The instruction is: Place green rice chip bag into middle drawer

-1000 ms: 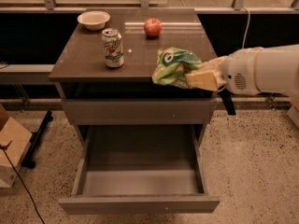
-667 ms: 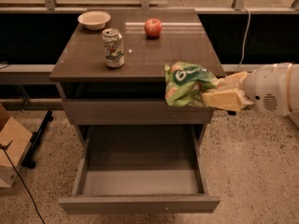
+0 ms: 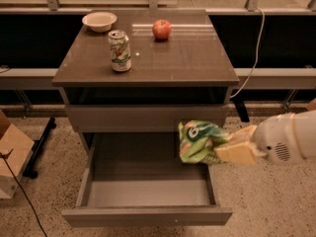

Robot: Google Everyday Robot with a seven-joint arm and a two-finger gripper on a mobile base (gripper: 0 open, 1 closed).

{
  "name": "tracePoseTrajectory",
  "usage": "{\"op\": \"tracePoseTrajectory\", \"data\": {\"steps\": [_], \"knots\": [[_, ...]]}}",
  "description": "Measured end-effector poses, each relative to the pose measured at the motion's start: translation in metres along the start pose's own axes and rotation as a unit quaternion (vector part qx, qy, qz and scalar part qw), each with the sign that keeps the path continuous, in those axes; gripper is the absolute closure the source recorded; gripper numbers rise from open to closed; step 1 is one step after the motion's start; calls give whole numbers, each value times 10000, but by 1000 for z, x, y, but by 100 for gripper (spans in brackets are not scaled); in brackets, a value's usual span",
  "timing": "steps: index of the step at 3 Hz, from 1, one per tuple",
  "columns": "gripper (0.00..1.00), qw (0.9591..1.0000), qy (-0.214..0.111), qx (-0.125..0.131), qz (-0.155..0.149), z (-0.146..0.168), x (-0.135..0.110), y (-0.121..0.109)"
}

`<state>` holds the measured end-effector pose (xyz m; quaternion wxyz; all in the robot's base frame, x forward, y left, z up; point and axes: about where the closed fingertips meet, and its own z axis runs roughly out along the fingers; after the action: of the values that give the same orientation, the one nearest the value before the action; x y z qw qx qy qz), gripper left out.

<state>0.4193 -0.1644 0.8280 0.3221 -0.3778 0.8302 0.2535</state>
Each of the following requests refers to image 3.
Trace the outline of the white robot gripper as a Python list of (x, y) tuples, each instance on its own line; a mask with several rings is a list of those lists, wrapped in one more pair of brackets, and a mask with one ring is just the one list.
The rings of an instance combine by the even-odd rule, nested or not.
[[(264, 157), (277, 165), (302, 163), (304, 157), (296, 132), (302, 118), (302, 114), (288, 113), (270, 117), (258, 127), (249, 125), (241, 128), (230, 138), (230, 142), (236, 144), (218, 146), (214, 149), (215, 154), (221, 161), (234, 164), (256, 164), (259, 158)], [(252, 137), (256, 144), (248, 141)]]

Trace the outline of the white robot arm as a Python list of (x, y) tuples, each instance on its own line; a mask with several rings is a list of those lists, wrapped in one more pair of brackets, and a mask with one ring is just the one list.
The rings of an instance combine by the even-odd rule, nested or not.
[(267, 118), (232, 134), (214, 149), (224, 162), (255, 164), (264, 158), (277, 165), (299, 164), (316, 156), (316, 111)]

